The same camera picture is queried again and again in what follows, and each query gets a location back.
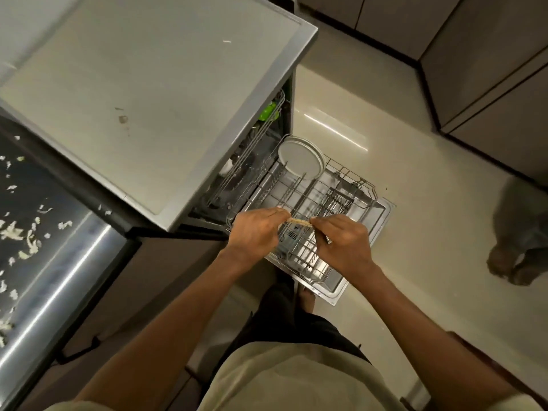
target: black countertop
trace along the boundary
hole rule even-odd
[[[17,130],[0,131],[3,411],[23,400],[139,244],[68,193]]]

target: tiled floor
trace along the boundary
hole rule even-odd
[[[485,265],[494,223],[548,196],[432,133],[415,72],[329,26],[298,68],[294,133],[377,186],[397,206],[373,248],[387,276],[432,319],[548,396],[548,276],[515,287]],[[367,301],[349,287],[331,320],[396,395],[416,376]]]

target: t-shirt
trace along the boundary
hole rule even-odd
[[[314,344],[254,342],[233,352],[198,411],[405,411],[380,373],[346,352]],[[48,411],[110,411],[92,402],[64,402]],[[541,411],[517,395],[489,411]]]

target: dishwasher rack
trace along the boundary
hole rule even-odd
[[[276,147],[230,211],[227,230],[239,212],[274,206],[287,209],[297,219],[344,214],[363,222],[377,202],[375,187],[335,160],[327,156],[326,160],[326,169],[319,178],[305,180],[286,170]],[[325,284],[336,272],[319,259],[313,228],[285,223],[278,236],[279,245],[267,258],[286,272],[310,285]]]

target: open dishwasher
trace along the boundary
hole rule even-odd
[[[229,233],[239,212],[281,206],[303,220],[344,214],[367,227],[373,245],[394,205],[380,198],[370,182],[328,156],[325,171],[312,180],[292,174],[280,162],[278,146],[291,130],[290,82],[273,99],[270,116],[252,127],[231,156],[229,172],[216,176],[184,223]],[[348,282],[316,255],[313,228],[284,223],[278,235],[268,261],[335,305]]]

